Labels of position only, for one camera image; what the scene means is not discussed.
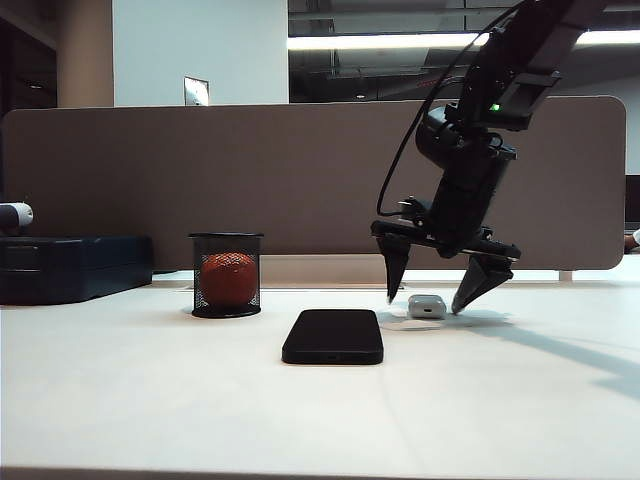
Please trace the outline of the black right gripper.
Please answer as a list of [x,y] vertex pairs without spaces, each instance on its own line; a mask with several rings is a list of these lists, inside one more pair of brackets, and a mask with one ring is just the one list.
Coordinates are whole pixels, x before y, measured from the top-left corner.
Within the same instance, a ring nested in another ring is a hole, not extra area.
[[461,252],[472,254],[465,275],[454,295],[451,309],[463,311],[471,302],[513,277],[512,261],[520,249],[490,238],[482,226],[509,162],[516,158],[513,147],[500,137],[425,137],[416,141],[418,150],[443,169],[432,202],[408,198],[400,216],[408,225],[376,220],[371,233],[378,237],[386,267],[387,303],[400,287],[411,244],[429,246],[443,258]]

